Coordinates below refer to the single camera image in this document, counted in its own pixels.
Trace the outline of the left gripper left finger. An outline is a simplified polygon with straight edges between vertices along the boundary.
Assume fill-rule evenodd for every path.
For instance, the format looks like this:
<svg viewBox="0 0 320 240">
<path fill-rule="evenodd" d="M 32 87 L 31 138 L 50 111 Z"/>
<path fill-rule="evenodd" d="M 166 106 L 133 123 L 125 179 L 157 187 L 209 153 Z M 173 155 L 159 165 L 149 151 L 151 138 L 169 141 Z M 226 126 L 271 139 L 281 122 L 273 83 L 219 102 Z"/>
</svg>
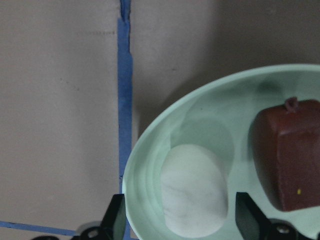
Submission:
<svg viewBox="0 0 320 240">
<path fill-rule="evenodd" d="M 114 194 L 101 221 L 103 240 L 122 240 L 126 229 L 124 194 Z"/>
</svg>

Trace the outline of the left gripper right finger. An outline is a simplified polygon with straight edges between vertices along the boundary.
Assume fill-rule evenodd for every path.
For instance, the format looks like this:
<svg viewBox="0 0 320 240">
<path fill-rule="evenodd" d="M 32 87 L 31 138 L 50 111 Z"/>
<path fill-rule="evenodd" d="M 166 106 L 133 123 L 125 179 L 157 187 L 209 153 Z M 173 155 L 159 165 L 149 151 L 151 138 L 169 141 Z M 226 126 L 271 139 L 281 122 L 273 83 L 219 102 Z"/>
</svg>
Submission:
<svg viewBox="0 0 320 240">
<path fill-rule="evenodd" d="M 244 240 L 265 240 L 270 221 L 247 192 L 235 197 L 235 223 Z"/>
</svg>

